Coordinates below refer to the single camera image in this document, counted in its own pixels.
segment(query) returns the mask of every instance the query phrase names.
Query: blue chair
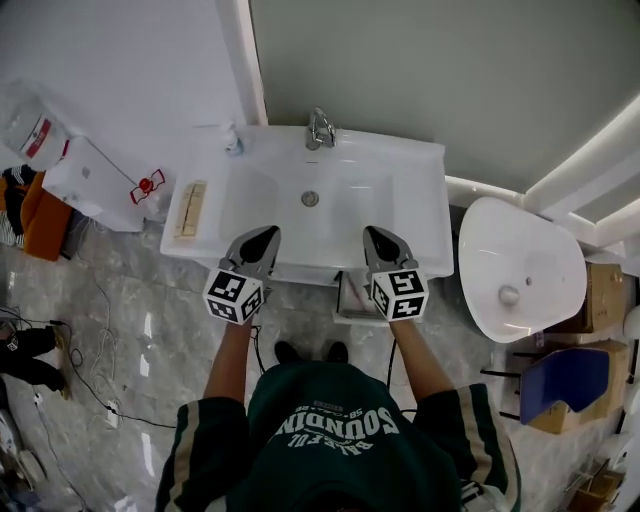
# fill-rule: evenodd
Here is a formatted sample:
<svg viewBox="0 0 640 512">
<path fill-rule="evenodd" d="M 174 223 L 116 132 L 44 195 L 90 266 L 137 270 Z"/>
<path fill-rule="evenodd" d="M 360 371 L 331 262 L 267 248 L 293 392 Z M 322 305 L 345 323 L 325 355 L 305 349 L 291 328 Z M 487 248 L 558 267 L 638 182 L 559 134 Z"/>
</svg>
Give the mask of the blue chair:
<svg viewBox="0 0 640 512">
<path fill-rule="evenodd" d="M 609 354 L 575 347 L 552 352 L 522 374 L 491 370 L 481 373 L 520 379 L 520 416 L 500 414 L 527 425 L 556 402 L 565 402 L 572 411 L 580 412 L 604 395 L 609 385 Z"/>
</svg>

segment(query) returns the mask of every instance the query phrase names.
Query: marble floor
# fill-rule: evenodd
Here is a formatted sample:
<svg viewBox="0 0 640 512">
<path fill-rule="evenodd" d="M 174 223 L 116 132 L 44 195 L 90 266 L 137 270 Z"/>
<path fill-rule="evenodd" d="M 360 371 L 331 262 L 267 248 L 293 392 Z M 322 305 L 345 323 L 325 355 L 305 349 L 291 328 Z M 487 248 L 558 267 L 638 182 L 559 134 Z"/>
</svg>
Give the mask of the marble floor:
<svg viewBox="0 0 640 512">
<path fill-rule="evenodd" d="M 177 408 L 201 395 L 224 323 L 210 317 L 202 304 L 208 271 L 162 256 L 160 238 L 161 228 L 153 224 L 142 234 L 99 232 L 91 225 L 81 255 L 93 270 L 77 256 L 52 264 L 17 249 L 0 251 L 9 288 L 7 304 L 18 306 L 25 318 L 70 323 L 73 346 L 84 357 L 80 372 L 103 400 L 117 399 L 125 414 L 173 424 Z M 389 330 L 334 325 L 335 294 L 330 288 L 276 285 L 255 322 L 262 326 L 259 343 L 265 366 L 275 363 L 273 345 L 278 339 L 292 340 L 313 357 L 319 357 L 325 340 L 341 339 L 349 346 L 353 364 L 373 377 L 386 378 Z M 506 408 L 509 404 L 503 402 L 511 397 L 503 396 L 502 381 L 479 373 L 492 361 L 500 364 L 503 349 L 469 327 L 460 314 L 460 301 L 446 283 L 432 281 L 420 330 L 456 385 L 484 381 L 494 401 Z M 113 339 L 102 331 L 107 322 Z M 247 401 L 258 378 L 257 360 L 250 351 Z M 34 391 L 11 377 L 5 382 L 23 440 L 47 473 L 48 481 L 38 492 L 52 510 L 62 510 L 65 499 L 73 501 L 73 491 L 56 468 Z M 66 478 L 94 511 L 153 510 L 173 431 L 131 420 L 114 429 L 82 383 L 77 378 L 70 382 L 68 402 L 46 388 L 39 390 L 43 418 Z M 393 397 L 403 408 L 412 407 L 400 357 L 395 358 L 391 382 Z M 612 420 L 603 420 L 559 437 L 511 420 L 505 425 L 520 463 L 523 510 L 540 512 L 553 510 L 572 472 L 613 428 Z"/>
</svg>

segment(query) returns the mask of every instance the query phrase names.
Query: white sink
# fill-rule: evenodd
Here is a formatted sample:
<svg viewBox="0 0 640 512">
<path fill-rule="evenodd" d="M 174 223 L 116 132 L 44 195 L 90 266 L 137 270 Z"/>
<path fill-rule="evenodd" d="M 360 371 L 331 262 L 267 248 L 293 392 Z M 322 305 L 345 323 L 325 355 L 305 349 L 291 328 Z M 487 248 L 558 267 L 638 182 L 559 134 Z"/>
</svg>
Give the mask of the white sink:
<svg viewBox="0 0 640 512">
<path fill-rule="evenodd" d="M 280 273 L 294 266 L 335 275 L 365 267 L 362 230 L 373 224 L 403 237 L 429 277 L 453 272 L 442 146 L 339 129 L 336 147 L 310 151 L 305 130 L 240 128 L 245 152 L 229 157 L 215 128 L 195 129 L 194 158 L 176 185 L 161 251 L 214 266 L 235 237 L 275 224 Z M 198 233 L 176 239 L 180 195 L 194 180 L 207 182 Z M 303 204 L 305 192 L 315 194 L 315 206 Z"/>
<path fill-rule="evenodd" d="M 582 307 L 587 274 L 576 240 L 499 199 L 483 197 L 467 210 L 458 260 L 469 311 L 499 343 L 555 325 Z"/>
</svg>

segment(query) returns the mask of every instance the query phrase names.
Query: soap dispenser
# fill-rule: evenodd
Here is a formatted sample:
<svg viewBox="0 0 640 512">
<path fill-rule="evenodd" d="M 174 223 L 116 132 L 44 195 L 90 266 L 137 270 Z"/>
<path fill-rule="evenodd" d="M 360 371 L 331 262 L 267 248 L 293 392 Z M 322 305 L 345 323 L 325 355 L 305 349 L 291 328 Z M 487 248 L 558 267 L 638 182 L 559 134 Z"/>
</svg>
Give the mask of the soap dispenser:
<svg viewBox="0 0 640 512">
<path fill-rule="evenodd" d="M 238 137 L 236 127 L 233 123 L 225 123 L 220 129 L 222 130 L 222 140 L 224 141 L 224 150 L 229 156 L 237 156 L 244 153 L 244 145 Z"/>
</svg>

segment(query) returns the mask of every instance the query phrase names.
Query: marker cube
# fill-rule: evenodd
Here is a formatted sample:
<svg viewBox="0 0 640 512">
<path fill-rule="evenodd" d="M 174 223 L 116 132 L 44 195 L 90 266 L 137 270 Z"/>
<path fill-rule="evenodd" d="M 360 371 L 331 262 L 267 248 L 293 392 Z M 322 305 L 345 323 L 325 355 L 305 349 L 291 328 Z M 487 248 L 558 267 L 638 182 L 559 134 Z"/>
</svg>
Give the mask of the marker cube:
<svg viewBox="0 0 640 512">
<path fill-rule="evenodd" d="M 262 281 L 219 268 L 209 273 L 202 297 L 209 314 L 238 325 L 265 302 Z"/>
<path fill-rule="evenodd" d="M 371 275 L 371 300 L 389 322 L 421 317 L 428 298 L 427 280 L 417 269 Z"/>
</svg>

